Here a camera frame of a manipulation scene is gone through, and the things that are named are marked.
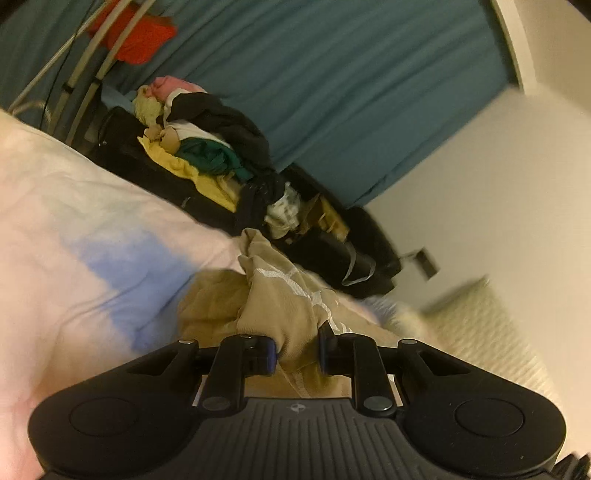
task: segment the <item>black cable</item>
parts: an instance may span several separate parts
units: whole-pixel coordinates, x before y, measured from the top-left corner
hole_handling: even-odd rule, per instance
[[[90,0],[90,5],[88,6],[86,13],[84,14],[84,16],[82,16],[80,23],[78,23],[78,26],[76,27],[76,30],[75,30],[76,35],[78,35],[78,32],[82,28],[82,25],[84,24],[84,22],[86,21],[86,19],[90,15],[90,11],[92,10],[92,7],[94,6],[95,3],[96,3],[95,0]],[[70,56],[70,53],[72,53],[72,48],[74,47],[74,43],[76,43],[76,39],[74,39],[74,41],[71,43],[70,47],[68,48],[68,51],[66,52],[66,55],[64,56],[64,59],[61,61],[60,67],[57,69],[56,76],[54,77],[53,83],[51,84],[51,88],[49,88],[49,93],[47,94],[47,98],[45,100],[45,105],[43,106],[43,113],[41,114],[41,120],[39,121],[39,130],[41,130],[41,131],[43,131],[43,120],[45,119],[45,114],[47,112],[47,105],[49,104],[49,98],[51,97],[51,94],[53,93],[53,89],[56,86],[57,78],[60,76],[60,73],[61,73],[62,69],[64,68],[64,65],[66,64],[66,61],[67,61],[68,57]]]

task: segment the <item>textured pillow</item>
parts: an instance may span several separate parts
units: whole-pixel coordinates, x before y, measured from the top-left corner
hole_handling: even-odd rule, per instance
[[[559,406],[545,366],[487,279],[461,288],[423,316],[442,350],[538,392]]]

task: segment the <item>brown cloth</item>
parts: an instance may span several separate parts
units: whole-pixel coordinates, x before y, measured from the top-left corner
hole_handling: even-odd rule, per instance
[[[299,270],[257,230],[244,230],[239,242],[245,274],[199,272],[178,307],[182,337],[197,339],[203,347],[217,346],[236,334],[275,340],[277,372],[272,377],[248,378],[250,395],[350,396],[348,378],[325,377],[320,372],[318,327],[328,321],[337,335],[360,333],[381,346],[395,347],[400,337],[355,312],[349,299]]]

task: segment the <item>pile of clothes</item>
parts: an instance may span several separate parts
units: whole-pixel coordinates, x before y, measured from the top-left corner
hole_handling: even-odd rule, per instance
[[[255,228],[280,239],[320,225],[346,240],[348,228],[330,203],[320,195],[304,203],[275,171],[259,128],[215,95],[185,80],[158,77],[138,89],[133,106],[146,126],[138,141],[147,155],[234,213],[235,235]]]

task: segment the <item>metal screw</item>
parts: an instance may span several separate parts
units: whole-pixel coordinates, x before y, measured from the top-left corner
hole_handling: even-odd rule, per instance
[[[231,405],[230,401],[224,397],[209,397],[203,400],[203,408],[209,411],[227,410]]]
[[[375,396],[368,397],[363,402],[363,406],[371,411],[386,411],[393,405],[392,401],[386,397]]]

